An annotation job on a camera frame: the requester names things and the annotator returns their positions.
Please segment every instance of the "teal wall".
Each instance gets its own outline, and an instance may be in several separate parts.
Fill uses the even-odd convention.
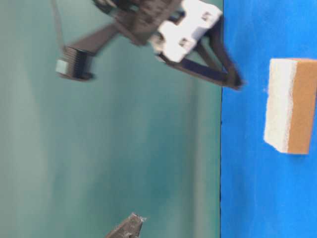
[[[68,42],[110,21],[58,3]],[[0,29],[0,237],[102,238],[131,212],[143,238],[219,237],[219,87],[123,37],[95,81],[58,78],[49,0],[1,0]]]

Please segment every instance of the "white sponge layer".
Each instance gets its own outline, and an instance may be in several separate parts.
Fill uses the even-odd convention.
[[[270,61],[264,141],[282,153],[288,152],[296,69],[292,59]]]

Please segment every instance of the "blue mat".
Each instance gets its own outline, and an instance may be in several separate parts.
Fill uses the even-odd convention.
[[[225,0],[224,39],[247,85],[223,90],[222,238],[317,236],[317,121],[309,156],[263,141],[269,60],[317,59],[317,0]]]

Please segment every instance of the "metal tool tip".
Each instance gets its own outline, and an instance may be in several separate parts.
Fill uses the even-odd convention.
[[[120,225],[115,227],[106,238],[138,238],[145,218],[132,213]]]

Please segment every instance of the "sponge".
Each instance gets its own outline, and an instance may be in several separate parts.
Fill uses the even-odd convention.
[[[271,59],[264,141],[277,151],[308,154],[317,91],[317,60]]]

